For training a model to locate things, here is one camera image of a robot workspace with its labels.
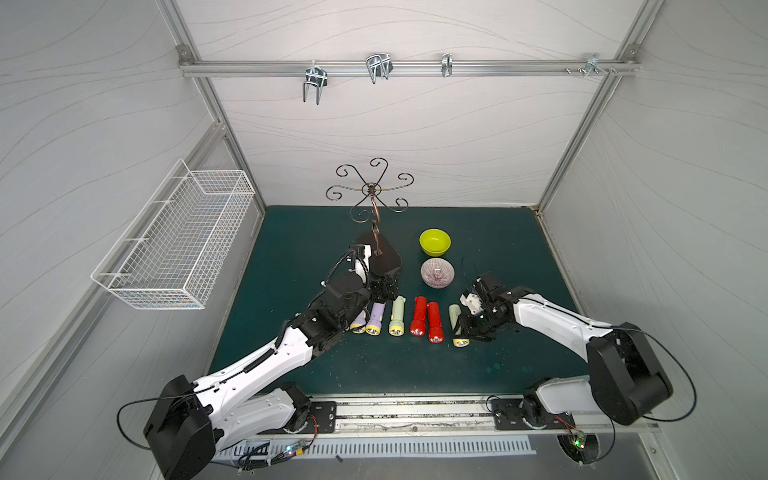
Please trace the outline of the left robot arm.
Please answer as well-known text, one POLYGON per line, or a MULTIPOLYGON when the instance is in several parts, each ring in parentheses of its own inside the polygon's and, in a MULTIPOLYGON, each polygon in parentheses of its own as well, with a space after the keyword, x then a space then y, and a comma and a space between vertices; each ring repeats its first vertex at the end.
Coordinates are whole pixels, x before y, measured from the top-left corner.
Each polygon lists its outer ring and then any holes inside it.
POLYGON ((246 438, 287 426, 301 428, 310 401, 294 383, 263 390, 334 347, 376 300, 397 289, 398 277, 348 271, 297 316, 275 339, 239 361, 194 381, 170 380, 155 400, 143 435, 166 479, 191 479, 215 454, 246 438))

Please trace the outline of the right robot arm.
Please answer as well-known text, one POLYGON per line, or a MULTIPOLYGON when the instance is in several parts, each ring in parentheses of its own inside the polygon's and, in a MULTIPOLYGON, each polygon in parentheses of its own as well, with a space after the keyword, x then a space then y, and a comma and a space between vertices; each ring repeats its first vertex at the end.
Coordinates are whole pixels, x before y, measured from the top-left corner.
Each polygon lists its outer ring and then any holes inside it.
POLYGON ((461 339, 491 341, 514 325, 547 336, 586 363, 585 375, 544 379, 525 391, 518 410, 532 429, 562 413, 601 413, 629 426, 673 395, 647 333, 634 324, 593 320, 525 286, 508 288, 491 272, 477 277, 460 303, 468 311, 452 325, 461 339))

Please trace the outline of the red flashlight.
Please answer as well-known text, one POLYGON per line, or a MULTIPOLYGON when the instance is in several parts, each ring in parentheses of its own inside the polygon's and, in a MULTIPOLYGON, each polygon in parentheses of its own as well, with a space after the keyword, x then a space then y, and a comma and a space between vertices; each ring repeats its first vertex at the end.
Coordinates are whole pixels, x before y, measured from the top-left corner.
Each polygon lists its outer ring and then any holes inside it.
POLYGON ((444 341, 444 329, 440 316, 440 307, 437 302, 427 304, 428 340, 432 344, 440 344, 444 341))
POLYGON ((410 333, 414 336, 421 337, 426 333, 427 304, 427 299, 424 296, 417 296, 414 299, 414 310, 410 324, 410 333))

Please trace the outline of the pale green flashlight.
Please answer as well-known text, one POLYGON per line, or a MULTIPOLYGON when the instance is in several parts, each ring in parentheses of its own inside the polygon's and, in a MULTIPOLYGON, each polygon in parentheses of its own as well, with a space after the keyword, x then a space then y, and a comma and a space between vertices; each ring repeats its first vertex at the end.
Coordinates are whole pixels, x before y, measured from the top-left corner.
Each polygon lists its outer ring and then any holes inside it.
POLYGON ((388 327, 388 332, 392 336, 400 337, 400 336, 403 336, 405 333, 405 324, 404 324, 405 303, 406 303, 406 298, 403 296, 398 296, 392 302, 392 312, 391 312, 391 318, 390 318, 390 323, 388 327))
POLYGON ((467 316, 462 312, 461 306, 451 304, 448 308, 449 320, 451 324, 452 343, 456 348, 464 348, 470 344, 470 340, 465 336, 463 325, 466 323, 467 316))

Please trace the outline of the purple flashlight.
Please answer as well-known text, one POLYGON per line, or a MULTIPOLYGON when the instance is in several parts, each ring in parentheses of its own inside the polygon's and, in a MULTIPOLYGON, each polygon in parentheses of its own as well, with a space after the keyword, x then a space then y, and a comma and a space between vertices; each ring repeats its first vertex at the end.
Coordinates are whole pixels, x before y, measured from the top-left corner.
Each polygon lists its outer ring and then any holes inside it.
POLYGON ((378 336, 382 330, 382 319, 385 311, 385 304, 374 302, 372 304, 370 316, 364 327, 364 331, 372 336, 378 336))
POLYGON ((367 311, 363 309, 355 320, 350 324, 349 330, 355 334, 361 334, 365 331, 367 325, 367 311))

